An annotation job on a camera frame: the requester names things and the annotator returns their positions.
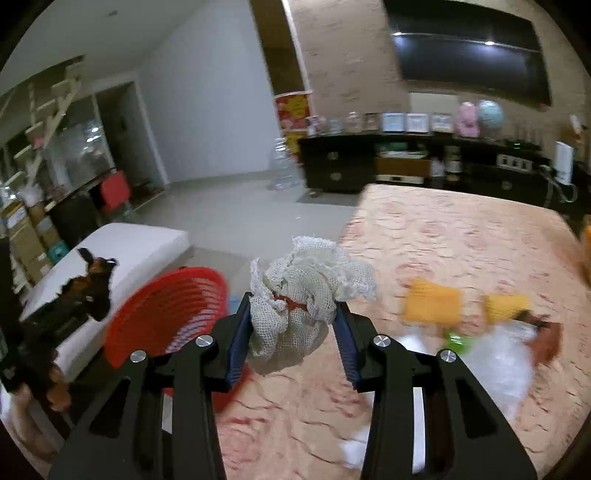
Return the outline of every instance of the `glass jar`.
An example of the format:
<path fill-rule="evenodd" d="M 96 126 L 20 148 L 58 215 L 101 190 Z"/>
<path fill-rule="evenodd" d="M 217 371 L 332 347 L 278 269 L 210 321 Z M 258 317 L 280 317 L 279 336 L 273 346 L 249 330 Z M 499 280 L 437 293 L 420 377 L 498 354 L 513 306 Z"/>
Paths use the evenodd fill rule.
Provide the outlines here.
<path fill-rule="evenodd" d="M 357 112 L 351 112 L 347 116 L 345 131 L 350 134 L 360 134 L 363 131 L 363 119 Z"/>

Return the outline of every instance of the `wall socket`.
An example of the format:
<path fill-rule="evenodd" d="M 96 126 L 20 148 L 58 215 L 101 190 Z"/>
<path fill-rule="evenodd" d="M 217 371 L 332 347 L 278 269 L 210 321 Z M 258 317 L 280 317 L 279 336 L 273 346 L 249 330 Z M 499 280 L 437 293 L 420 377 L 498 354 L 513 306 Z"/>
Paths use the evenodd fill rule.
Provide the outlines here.
<path fill-rule="evenodd" d="M 507 170 L 531 173 L 533 171 L 534 163 L 531 160 L 512 157 L 511 155 L 498 154 L 496 156 L 496 166 Z"/>

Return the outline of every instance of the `brown plush toy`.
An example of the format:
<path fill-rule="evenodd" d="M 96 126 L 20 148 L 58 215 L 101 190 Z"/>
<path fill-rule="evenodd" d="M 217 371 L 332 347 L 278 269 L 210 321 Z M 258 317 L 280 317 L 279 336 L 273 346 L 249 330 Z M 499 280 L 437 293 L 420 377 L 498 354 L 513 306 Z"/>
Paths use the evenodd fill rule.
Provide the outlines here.
<path fill-rule="evenodd" d="M 529 310 L 521 312 L 516 320 L 529 323 L 538 329 L 538 334 L 533 340 L 526 342 L 531 348 L 531 362 L 534 367 L 539 364 L 548 365 L 560 350 L 562 341 L 562 324 L 548 322 L 548 315 L 536 316 Z"/>

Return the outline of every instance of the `black dresser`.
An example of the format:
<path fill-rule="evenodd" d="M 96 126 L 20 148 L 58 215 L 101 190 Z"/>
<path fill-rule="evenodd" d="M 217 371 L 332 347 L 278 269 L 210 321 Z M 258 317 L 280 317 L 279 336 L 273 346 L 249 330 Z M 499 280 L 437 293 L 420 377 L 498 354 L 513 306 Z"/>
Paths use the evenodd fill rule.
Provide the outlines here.
<path fill-rule="evenodd" d="M 459 147 L 463 172 L 457 181 L 444 178 L 425 178 L 427 188 L 456 190 L 496 197 L 530 205 L 544 206 L 548 181 L 540 174 L 540 166 L 551 161 L 534 150 L 524 150 L 492 144 L 481 140 L 457 138 L 450 135 L 412 134 L 358 134 L 308 137 L 299 140 L 306 185 L 320 192 L 359 193 L 368 183 L 376 180 L 376 145 L 383 142 L 404 142 L 409 150 L 423 145 L 430 156 L 444 158 L 447 145 Z M 532 162 L 531 172 L 500 168 L 496 165 L 499 154 L 511 155 Z M 583 215 L 591 213 L 589 175 L 575 167 L 573 183 L 578 189 L 574 203 L 563 203 L 554 191 L 548 208 L 560 213 L 573 231 L 578 232 Z M 571 187 L 563 187 L 567 197 Z"/>

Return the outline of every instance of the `white mesh cloth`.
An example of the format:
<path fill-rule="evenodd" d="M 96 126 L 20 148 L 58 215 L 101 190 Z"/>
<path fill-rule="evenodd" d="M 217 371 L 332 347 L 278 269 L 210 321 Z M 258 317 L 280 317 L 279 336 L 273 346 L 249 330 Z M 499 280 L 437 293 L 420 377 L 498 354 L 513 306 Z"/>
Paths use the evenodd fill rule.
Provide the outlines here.
<path fill-rule="evenodd" d="M 251 262 L 254 332 L 248 363 L 261 375 L 298 365 L 316 350 L 335 319 L 335 301 L 375 299 L 368 263 L 352 260 L 330 240 L 299 236 L 293 242 L 293 252 L 275 260 L 264 274 L 258 259 Z M 289 310 L 274 294 L 306 305 L 307 311 Z"/>

